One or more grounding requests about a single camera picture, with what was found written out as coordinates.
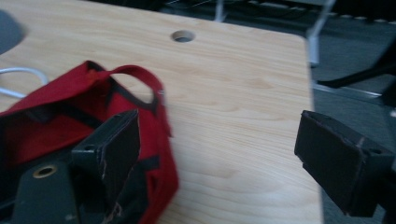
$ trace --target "light wood grain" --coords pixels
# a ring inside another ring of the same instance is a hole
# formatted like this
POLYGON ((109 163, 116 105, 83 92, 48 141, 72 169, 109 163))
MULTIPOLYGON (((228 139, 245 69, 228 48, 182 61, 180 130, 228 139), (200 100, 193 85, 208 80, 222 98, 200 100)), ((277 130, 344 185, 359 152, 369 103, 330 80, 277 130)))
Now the light wood grain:
MULTIPOLYGON (((138 64, 166 88, 180 189, 160 223, 320 223, 316 182, 294 156, 310 109, 302 38, 242 26, 83 1, 2 1, 25 38, 0 67, 29 66, 55 79, 85 60, 138 64), (170 35, 195 33, 189 43, 170 35)), ((34 77, 0 85, 26 92, 34 77)), ((117 76, 137 94, 145 88, 117 76)), ((0 109, 14 99, 0 96, 0 109)))

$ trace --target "black trim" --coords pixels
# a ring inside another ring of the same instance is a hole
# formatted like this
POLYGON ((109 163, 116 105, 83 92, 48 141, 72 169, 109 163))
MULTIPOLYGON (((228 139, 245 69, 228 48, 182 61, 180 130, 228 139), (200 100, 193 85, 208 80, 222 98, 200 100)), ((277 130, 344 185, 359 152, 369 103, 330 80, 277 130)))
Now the black trim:
POLYGON ((143 108, 143 109, 147 109, 152 111, 155 114, 156 111, 156 107, 158 104, 158 99, 156 97, 156 95, 153 93, 153 100, 151 103, 145 103, 143 101, 141 101, 139 98, 135 97, 133 94, 131 94, 128 90, 126 90, 124 87, 122 87, 115 79, 110 78, 109 79, 110 85, 111 85, 111 91, 109 93, 109 95, 106 98, 106 105, 109 105, 111 102, 111 98, 114 94, 114 92, 120 94, 123 98, 125 98, 126 100, 128 100, 129 102, 131 102, 132 104, 143 108))
POLYGON ((61 111, 64 115, 78 120, 79 122, 96 129, 100 125, 102 125, 102 121, 97 119, 96 117, 84 112, 83 110, 66 103, 60 104, 61 111))

